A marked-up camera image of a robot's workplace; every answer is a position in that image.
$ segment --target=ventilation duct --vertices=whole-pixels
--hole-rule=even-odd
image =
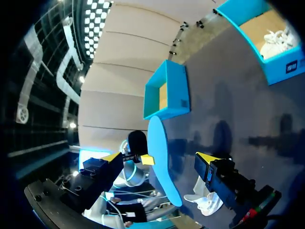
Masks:
[[[70,97],[74,102],[77,104],[80,103],[80,97],[79,95],[73,90],[73,88],[70,87],[70,85],[66,82],[66,80],[63,78],[63,74],[66,71],[66,68],[69,64],[69,61],[71,58],[73,58],[74,63],[79,71],[83,69],[83,64],[80,62],[80,59],[78,57],[77,51],[74,47],[74,40],[72,36],[72,30],[71,25],[73,23],[72,18],[67,17],[63,22],[63,29],[65,32],[66,40],[69,46],[69,50],[67,51],[66,55],[64,56],[57,74],[56,74],[56,83],[57,86],[68,96]]]
[[[68,112],[69,112],[70,100],[71,100],[71,98],[67,96],[66,104],[65,104],[65,107],[64,107],[64,110],[63,110],[63,114],[62,114],[62,127],[63,128],[68,128],[68,126],[69,126]]]
[[[42,46],[38,40],[34,26],[32,26],[28,33],[25,35],[24,42],[28,47],[30,53],[32,54],[34,60],[25,77],[25,81],[19,96],[18,111],[22,109],[27,109],[30,93],[34,84],[34,80],[36,78],[36,74],[39,71],[43,56]],[[25,124],[24,121],[20,120],[20,117],[18,115],[16,117],[16,122]]]

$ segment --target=blue box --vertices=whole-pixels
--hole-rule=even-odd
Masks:
[[[305,55],[301,44],[264,60],[250,38],[240,29],[240,25],[270,9],[265,0],[228,0],[217,8],[217,11],[227,18],[250,44],[269,85],[305,72]]]
[[[159,90],[167,84],[167,107],[159,109]],[[190,111],[186,70],[183,65],[165,60],[145,85],[143,118],[156,115],[168,119]]]

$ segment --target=screw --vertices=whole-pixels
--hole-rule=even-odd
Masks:
[[[36,202],[40,202],[41,201],[41,196],[40,195],[36,195],[34,199],[35,199]]]
[[[64,187],[70,186],[69,180],[67,180],[67,179],[62,180],[62,185],[63,185]]]
[[[43,193],[45,196],[48,196],[48,195],[50,194],[48,190],[44,190],[42,193]]]
[[[95,178],[96,173],[90,173],[91,178]]]
[[[75,188],[75,191],[76,192],[80,192],[82,190],[82,187],[81,186],[77,186],[76,188]]]

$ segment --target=blue oval board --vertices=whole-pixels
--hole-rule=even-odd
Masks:
[[[154,158],[152,166],[168,199],[177,207],[182,205],[179,192],[169,175],[169,157],[167,149],[167,135],[161,119],[153,116],[148,124],[147,137],[148,154]]]

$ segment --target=white cable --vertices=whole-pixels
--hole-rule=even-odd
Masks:
[[[149,222],[162,222],[162,221],[166,221],[166,220],[171,220],[171,219],[176,219],[176,218],[180,218],[181,216],[176,216],[176,217],[172,217],[172,218],[168,218],[168,219],[162,219],[160,221],[158,220],[152,220],[152,221],[149,221]]]
[[[166,198],[167,196],[163,196],[163,197],[151,197],[151,196],[147,196],[147,195],[142,195],[142,194],[138,194],[138,193],[133,193],[133,192],[127,192],[127,191],[120,191],[122,193],[116,193],[116,191],[114,192],[114,194],[116,195],[130,195],[130,194],[135,194],[137,196],[141,196],[141,197],[149,197],[149,198],[156,198],[156,199],[160,199],[160,198]]]
[[[142,192],[131,192],[131,193],[145,193],[145,192],[153,192],[153,191],[155,191],[155,189],[154,190],[148,190],[148,191],[142,191]],[[121,190],[115,190],[114,192],[125,192],[125,191],[121,191]]]

